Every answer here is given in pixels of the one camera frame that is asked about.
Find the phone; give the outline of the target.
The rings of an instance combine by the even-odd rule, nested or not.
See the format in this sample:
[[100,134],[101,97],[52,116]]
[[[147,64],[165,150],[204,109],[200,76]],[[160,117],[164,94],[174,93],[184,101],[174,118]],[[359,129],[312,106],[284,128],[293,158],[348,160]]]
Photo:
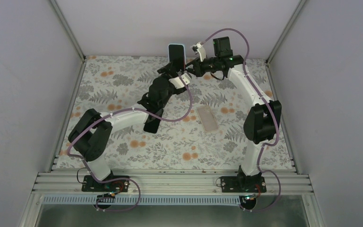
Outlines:
[[177,71],[184,71],[186,64],[185,45],[168,44],[168,60]]

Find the cream phone case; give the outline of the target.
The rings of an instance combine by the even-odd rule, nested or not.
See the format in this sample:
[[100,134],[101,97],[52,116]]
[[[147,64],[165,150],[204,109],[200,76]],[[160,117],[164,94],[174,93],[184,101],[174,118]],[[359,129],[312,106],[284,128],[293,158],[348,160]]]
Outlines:
[[199,106],[197,112],[205,132],[218,130],[219,127],[210,106]]

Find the black smartphone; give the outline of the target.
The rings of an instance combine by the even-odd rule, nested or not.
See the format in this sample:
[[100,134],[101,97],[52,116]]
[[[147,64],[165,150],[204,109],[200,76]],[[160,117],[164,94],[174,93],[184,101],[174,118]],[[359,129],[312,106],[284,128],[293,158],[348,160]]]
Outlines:
[[159,128],[161,120],[154,118],[152,121],[145,123],[143,131],[156,134]]

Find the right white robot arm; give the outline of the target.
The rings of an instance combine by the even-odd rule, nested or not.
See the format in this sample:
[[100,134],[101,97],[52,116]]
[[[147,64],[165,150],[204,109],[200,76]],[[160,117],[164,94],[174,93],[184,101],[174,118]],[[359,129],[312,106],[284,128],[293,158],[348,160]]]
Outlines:
[[249,140],[243,162],[236,176],[222,176],[220,184],[223,192],[260,192],[266,191],[265,180],[259,169],[260,157],[265,145],[279,137],[281,103],[273,101],[263,92],[248,72],[246,60],[234,55],[228,37],[213,40],[215,56],[208,58],[203,43],[191,48],[198,55],[190,62],[188,72],[195,76],[205,73],[222,72],[240,91],[250,110],[243,124],[243,132]]

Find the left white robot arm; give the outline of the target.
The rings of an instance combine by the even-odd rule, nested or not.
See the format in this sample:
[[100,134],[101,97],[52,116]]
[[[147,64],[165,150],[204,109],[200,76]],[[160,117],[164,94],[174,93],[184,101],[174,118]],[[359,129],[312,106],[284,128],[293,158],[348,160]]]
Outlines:
[[105,192],[114,183],[126,183],[128,177],[114,176],[104,159],[109,137],[112,131],[119,131],[134,124],[143,124],[144,131],[156,133],[162,121],[164,108],[173,95],[189,91],[190,77],[183,77],[185,63],[173,60],[160,68],[159,77],[153,80],[148,92],[132,107],[111,113],[100,113],[94,108],[88,109],[70,132],[70,146],[67,154],[74,148],[89,171],[83,184],[93,186],[94,190]]

